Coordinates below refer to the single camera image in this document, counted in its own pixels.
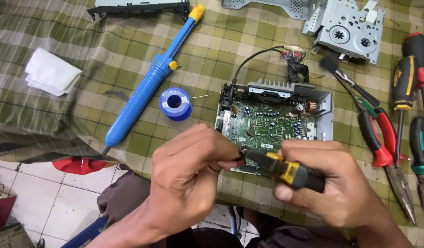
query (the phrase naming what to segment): black brush bristles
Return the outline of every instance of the black brush bristles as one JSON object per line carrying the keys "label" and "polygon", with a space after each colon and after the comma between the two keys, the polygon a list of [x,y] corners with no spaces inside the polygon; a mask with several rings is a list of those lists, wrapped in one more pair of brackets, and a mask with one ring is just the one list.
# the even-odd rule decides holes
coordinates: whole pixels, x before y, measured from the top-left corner
{"label": "black brush bristles", "polygon": [[325,55],[319,61],[319,67],[331,73],[334,73],[339,68],[339,60],[336,57],[334,57],[332,54]]}

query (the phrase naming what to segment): red pliers handle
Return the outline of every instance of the red pliers handle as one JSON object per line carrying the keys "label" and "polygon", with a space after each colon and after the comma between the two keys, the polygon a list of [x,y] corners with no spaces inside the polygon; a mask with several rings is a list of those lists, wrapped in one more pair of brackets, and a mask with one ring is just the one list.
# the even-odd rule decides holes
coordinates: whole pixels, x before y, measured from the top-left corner
{"label": "red pliers handle", "polygon": [[[369,111],[359,113],[359,127],[362,136],[365,139],[370,150],[374,153],[374,167],[392,166],[394,164],[393,156],[396,150],[396,132],[385,110],[375,108],[377,114],[377,123],[382,130],[383,140],[380,141],[379,136],[374,128],[372,115]],[[408,160],[405,155],[400,155],[401,160]]]}

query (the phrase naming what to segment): right hand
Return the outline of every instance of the right hand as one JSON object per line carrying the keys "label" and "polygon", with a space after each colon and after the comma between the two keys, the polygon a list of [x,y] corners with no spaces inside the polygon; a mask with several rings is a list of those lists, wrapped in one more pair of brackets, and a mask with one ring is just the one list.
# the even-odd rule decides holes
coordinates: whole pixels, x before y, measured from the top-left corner
{"label": "right hand", "polygon": [[292,206],[304,208],[335,227],[371,225],[386,206],[371,188],[351,154],[336,141],[284,140],[279,153],[287,161],[298,161],[325,176],[324,192],[295,190],[279,183],[273,195]]}

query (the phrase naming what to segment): brush handle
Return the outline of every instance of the brush handle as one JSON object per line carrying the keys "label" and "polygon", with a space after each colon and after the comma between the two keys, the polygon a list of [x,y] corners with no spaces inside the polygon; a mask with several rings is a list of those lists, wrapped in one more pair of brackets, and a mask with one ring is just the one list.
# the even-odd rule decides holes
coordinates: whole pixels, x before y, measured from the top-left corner
{"label": "brush handle", "polygon": [[353,85],[353,88],[357,90],[363,96],[363,98],[367,99],[367,101],[369,101],[371,105],[373,105],[374,107],[379,106],[380,104],[379,100],[377,100],[375,97],[369,94],[366,90],[364,90],[358,84]]}

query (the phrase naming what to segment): brush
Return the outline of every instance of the brush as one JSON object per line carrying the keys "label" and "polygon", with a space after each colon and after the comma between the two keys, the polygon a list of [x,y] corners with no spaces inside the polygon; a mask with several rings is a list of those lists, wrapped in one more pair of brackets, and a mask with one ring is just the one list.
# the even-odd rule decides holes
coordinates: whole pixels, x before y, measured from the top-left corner
{"label": "brush", "polygon": [[354,82],[354,80],[352,80],[347,74],[345,74],[339,68],[339,60],[333,55],[324,56],[319,61],[319,67],[333,73],[333,75],[338,75],[343,80],[348,82],[351,85],[351,87],[357,90],[363,96],[363,98],[367,99],[367,101],[370,102],[370,104],[372,104],[375,107],[379,106],[380,104],[379,100],[377,100],[375,97],[369,94],[366,90],[360,87],[356,82]]}

